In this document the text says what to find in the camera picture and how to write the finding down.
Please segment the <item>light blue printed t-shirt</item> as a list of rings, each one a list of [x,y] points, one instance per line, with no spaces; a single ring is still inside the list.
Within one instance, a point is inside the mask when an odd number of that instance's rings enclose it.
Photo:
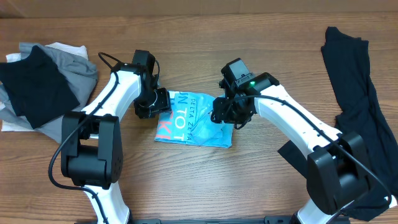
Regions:
[[[215,98],[205,93],[170,91],[171,111],[161,113],[155,140],[229,148],[233,125],[211,121]]]

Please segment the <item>black t-shirt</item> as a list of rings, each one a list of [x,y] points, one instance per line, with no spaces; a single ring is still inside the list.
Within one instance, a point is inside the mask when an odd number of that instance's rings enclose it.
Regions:
[[[335,127],[339,144],[378,179],[347,158],[332,144],[304,159],[288,142],[279,153],[306,179],[320,208],[370,221],[387,210],[388,193],[397,195],[397,141],[381,111],[370,77],[367,40],[328,27],[321,48],[336,100],[342,110]]]

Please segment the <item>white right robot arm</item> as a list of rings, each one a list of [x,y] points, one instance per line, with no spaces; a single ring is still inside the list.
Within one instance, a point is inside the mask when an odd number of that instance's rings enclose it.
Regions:
[[[212,122],[241,129],[258,114],[289,138],[292,157],[304,163],[310,200],[291,217],[267,217],[265,223],[348,223],[343,209],[375,185],[362,137],[320,121],[271,74],[255,75],[240,58],[221,73],[224,96],[213,102]]]

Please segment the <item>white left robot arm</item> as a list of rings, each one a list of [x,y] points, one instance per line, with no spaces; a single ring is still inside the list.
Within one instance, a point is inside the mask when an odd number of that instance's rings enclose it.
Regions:
[[[132,223],[132,213],[119,187],[123,169],[120,121],[130,106],[140,119],[171,110],[170,95],[158,86],[160,66],[146,50],[136,50],[130,63],[110,66],[110,79],[97,98],[62,119],[62,143],[55,155],[71,190],[86,193],[97,223]]]

